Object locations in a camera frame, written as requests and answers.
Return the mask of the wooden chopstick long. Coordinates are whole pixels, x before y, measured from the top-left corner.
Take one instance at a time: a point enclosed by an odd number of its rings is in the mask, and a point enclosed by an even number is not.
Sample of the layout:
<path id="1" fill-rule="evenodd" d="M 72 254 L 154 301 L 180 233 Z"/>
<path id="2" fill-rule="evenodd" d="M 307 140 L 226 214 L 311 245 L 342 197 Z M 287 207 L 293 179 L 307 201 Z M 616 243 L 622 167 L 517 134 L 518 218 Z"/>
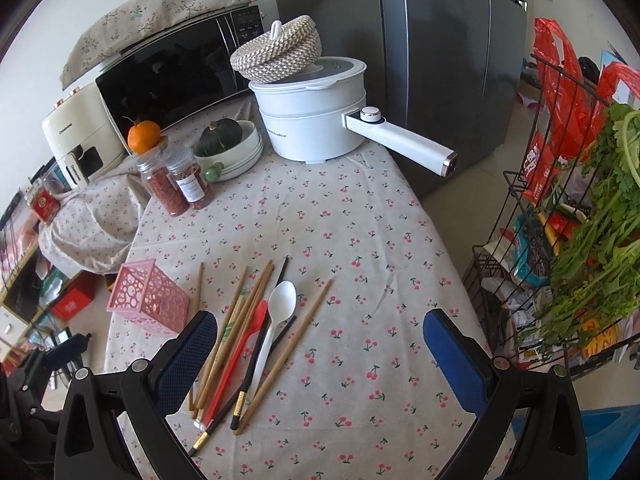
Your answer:
<path id="1" fill-rule="evenodd" d="M 234 303 L 222 324 L 222 334 L 205 364 L 202 388 L 195 401 L 192 418 L 201 427 L 213 417 L 217 404 L 226 391 L 227 380 L 235 368 L 236 359 L 242 353 L 247 338 L 255 331 L 253 326 L 256 309 L 273 270 L 274 264 L 269 260 L 246 295 L 240 294 L 240 287 L 244 284 L 244 281 L 240 281 Z"/>

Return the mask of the red plastic bag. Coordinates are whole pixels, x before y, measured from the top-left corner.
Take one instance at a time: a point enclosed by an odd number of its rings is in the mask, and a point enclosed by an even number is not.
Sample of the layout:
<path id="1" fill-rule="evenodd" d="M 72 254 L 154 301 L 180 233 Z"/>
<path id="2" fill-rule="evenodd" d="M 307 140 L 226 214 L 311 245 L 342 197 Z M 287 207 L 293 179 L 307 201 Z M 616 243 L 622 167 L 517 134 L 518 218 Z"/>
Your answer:
<path id="1" fill-rule="evenodd" d="M 618 85 L 622 82 L 633 96 L 639 95 L 639 71 L 614 61 L 602 70 L 596 88 L 589 90 L 573 45 L 559 23 L 536 18 L 534 32 L 533 54 L 550 127 L 548 133 L 533 135 L 523 164 L 527 182 L 523 196 L 538 204 L 558 174 L 558 162 L 587 160 Z"/>

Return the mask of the spice jar white label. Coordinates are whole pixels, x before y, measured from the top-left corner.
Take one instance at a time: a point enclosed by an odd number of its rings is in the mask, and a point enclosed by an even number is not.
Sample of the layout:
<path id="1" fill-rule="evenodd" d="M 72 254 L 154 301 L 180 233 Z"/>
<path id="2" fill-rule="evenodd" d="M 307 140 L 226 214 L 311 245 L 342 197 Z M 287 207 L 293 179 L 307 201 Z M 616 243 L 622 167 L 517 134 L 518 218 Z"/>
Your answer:
<path id="1" fill-rule="evenodd" d="M 213 189 L 204 179 L 190 148 L 175 148 L 168 156 L 166 167 L 172 182 L 193 209 L 204 209 L 212 202 Z"/>

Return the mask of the red box on shelf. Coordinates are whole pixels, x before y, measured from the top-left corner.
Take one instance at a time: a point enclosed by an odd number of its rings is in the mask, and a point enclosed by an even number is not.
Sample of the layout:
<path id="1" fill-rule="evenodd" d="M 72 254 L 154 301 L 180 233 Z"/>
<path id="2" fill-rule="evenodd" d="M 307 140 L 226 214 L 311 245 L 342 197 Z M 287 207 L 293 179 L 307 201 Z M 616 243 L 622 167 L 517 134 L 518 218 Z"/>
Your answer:
<path id="1" fill-rule="evenodd" d="M 82 272 L 62 291 L 51 311 L 63 321 L 71 320 L 93 302 L 96 296 L 96 274 Z"/>

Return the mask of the white electric cooking pot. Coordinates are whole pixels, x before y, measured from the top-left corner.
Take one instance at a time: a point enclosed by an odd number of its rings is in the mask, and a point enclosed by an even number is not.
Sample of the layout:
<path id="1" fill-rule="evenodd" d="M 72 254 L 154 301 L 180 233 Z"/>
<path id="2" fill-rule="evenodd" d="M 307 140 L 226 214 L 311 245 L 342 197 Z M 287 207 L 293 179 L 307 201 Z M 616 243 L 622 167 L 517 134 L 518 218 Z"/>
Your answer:
<path id="1" fill-rule="evenodd" d="M 367 104 L 367 64 L 322 56 L 281 81 L 250 83 L 273 149 L 281 157 L 321 164 L 356 150 L 369 139 L 433 174 L 454 171 L 458 154 L 425 136 L 388 122 Z"/>

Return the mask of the wooden chopstick green print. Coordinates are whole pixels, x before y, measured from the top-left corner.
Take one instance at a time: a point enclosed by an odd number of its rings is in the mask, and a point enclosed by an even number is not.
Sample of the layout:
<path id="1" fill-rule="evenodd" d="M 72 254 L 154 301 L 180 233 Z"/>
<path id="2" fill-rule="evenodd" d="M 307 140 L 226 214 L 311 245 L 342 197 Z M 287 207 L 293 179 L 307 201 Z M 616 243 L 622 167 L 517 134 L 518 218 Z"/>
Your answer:
<path id="1" fill-rule="evenodd" d="M 243 288 L 245 285 L 247 273 L 248 268 L 245 268 L 241 278 L 238 281 L 238 284 L 236 284 L 229 309 L 222 319 L 220 334 L 217 336 L 217 340 L 213 346 L 212 351 L 209 353 L 209 357 L 207 358 L 204 368 L 201 372 L 200 381 L 198 382 L 198 395 L 195 397 L 193 403 L 193 419 L 197 419 L 198 414 L 200 414 L 200 411 L 203 409 L 209 392 L 209 383 L 214 376 L 213 369 L 219 361 L 218 353 L 227 344 L 227 340 L 230 337 L 236 319 L 240 316 L 240 313 L 242 311 L 242 307 L 244 304 Z"/>

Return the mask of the black microwave oven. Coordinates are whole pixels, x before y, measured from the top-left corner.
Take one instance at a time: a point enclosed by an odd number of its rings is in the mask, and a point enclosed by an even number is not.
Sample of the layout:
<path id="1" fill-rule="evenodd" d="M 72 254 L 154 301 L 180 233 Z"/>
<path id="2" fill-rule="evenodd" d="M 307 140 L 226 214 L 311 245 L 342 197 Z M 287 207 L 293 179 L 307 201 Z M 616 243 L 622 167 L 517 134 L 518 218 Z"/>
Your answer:
<path id="1" fill-rule="evenodd" d="M 258 6 L 190 18 L 128 48 L 96 77 L 122 140 L 135 122 L 163 130 L 248 89 L 231 66 L 243 44 L 264 32 Z"/>

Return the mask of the floral cloth cover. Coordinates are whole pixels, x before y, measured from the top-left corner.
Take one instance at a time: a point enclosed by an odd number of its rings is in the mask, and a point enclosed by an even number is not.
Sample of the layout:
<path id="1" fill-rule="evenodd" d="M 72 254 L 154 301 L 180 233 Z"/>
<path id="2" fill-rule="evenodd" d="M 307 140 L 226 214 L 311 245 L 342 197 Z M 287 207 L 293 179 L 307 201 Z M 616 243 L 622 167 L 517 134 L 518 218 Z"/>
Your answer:
<path id="1" fill-rule="evenodd" d="M 70 86 L 123 50 L 190 18 L 258 0 L 128 0 L 94 22 L 76 41 L 60 83 Z"/>

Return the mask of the spice jar red contents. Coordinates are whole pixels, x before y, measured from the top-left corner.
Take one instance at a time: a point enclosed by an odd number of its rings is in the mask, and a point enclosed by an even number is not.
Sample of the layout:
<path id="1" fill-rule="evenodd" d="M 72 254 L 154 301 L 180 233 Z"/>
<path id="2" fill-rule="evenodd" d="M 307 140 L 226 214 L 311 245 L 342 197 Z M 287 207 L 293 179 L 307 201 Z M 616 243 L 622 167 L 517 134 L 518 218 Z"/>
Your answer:
<path id="1" fill-rule="evenodd" d="M 160 148 L 151 148 L 140 155 L 137 168 L 146 187 L 171 217 L 181 216 L 189 209 L 188 202 L 170 180 L 166 157 Z"/>

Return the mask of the grey refrigerator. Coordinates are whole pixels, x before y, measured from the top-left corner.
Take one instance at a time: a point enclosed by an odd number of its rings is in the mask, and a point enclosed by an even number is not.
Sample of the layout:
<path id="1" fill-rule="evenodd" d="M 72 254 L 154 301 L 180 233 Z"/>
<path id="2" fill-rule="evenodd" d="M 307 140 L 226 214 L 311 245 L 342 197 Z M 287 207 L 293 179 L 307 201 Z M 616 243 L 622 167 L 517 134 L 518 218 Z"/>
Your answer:
<path id="1" fill-rule="evenodd" d="M 317 24 L 326 56 L 368 66 L 367 102 L 451 148 L 456 174 L 506 140 L 526 35 L 526 0 L 277 0 Z"/>

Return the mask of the cherry print tablecloth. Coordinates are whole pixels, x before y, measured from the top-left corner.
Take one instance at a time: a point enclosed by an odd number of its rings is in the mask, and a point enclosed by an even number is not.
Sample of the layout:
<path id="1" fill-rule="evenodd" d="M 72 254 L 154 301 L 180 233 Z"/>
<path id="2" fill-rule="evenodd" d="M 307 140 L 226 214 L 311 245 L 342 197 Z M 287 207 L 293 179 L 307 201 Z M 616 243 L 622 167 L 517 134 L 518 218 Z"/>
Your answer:
<path id="1" fill-rule="evenodd" d="M 304 319 L 333 284 L 238 436 L 221 425 L 196 456 L 209 479 L 433 479 L 469 430 L 423 339 L 428 310 L 483 338 L 436 226 L 381 145 L 322 165 L 265 150 L 214 188 L 204 209 L 171 217 L 145 198 L 127 160 L 71 198 L 40 238 L 65 271 L 99 274 L 154 259 L 186 292 L 226 314 L 245 268 L 250 290 L 272 260 Z"/>

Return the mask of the pink perforated utensil holder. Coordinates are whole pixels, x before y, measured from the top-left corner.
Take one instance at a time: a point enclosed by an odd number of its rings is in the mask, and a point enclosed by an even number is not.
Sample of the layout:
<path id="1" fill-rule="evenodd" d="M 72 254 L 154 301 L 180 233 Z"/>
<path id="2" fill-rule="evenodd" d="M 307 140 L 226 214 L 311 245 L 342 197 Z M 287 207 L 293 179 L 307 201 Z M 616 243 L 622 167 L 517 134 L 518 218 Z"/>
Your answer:
<path id="1" fill-rule="evenodd" d="M 124 263 L 106 310 L 152 335 L 175 336 L 186 326 L 190 297 L 154 259 Z"/>

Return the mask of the cream air fryer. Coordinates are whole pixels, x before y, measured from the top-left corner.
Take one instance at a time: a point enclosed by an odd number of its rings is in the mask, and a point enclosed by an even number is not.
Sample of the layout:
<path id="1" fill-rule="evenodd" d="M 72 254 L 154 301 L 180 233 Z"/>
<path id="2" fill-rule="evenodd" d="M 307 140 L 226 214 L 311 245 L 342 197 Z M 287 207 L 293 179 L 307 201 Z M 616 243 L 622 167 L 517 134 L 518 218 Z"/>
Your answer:
<path id="1" fill-rule="evenodd" d="M 42 130 L 71 188 L 86 188 L 127 155 L 94 82 L 58 100 Z"/>

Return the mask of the wooden chopstick plain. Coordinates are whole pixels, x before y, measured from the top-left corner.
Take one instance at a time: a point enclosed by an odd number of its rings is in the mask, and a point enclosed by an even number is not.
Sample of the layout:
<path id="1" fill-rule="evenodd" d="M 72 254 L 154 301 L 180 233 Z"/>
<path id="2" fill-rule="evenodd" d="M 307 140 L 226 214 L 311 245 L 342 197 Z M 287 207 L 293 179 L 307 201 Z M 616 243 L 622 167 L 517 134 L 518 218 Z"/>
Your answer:
<path id="1" fill-rule="evenodd" d="M 204 403 L 203 410 L 206 408 L 207 403 L 209 402 L 210 397 L 216 389 L 216 379 L 221 370 L 224 369 L 224 366 L 227 364 L 229 359 L 229 354 L 231 353 L 235 343 L 238 341 L 239 336 L 242 333 L 242 329 L 247 326 L 247 323 L 250 322 L 250 318 L 253 315 L 253 311 L 257 306 L 257 301 L 262 298 L 262 293 L 264 292 L 264 288 L 270 279 L 270 276 L 273 272 L 273 262 L 269 260 L 265 266 L 262 268 L 262 272 L 260 272 L 258 278 L 256 278 L 256 282 L 253 287 L 250 289 L 250 292 L 243 296 L 244 304 L 242 307 L 242 311 L 240 316 L 236 319 L 234 327 L 232 328 L 229 339 L 227 340 L 227 344 L 221 349 L 218 353 L 219 361 L 217 362 L 215 368 L 213 369 L 214 376 L 210 380 L 209 383 L 209 392 L 207 399 Z"/>

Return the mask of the white plastic spoon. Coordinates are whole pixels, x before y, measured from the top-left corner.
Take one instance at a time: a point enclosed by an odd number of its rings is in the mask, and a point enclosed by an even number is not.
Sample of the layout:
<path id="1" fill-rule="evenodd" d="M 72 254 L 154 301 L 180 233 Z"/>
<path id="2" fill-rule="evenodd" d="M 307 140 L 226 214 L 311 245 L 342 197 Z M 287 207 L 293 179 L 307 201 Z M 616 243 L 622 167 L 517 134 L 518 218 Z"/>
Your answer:
<path id="1" fill-rule="evenodd" d="M 250 401 L 253 400 L 260 381 L 262 380 L 262 372 L 264 371 L 268 360 L 274 332 L 280 323 L 287 321 L 293 315 L 296 308 L 296 301 L 297 292 L 295 285 L 291 281 L 283 281 L 282 283 L 277 284 L 269 297 L 268 314 L 270 324 L 266 331 L 264 341 L 262 342 L 262 348 L 260 348 L 260 352 L 257 357 L 250 388 L 248 388 L 247 391 L 247 399 Z"/>

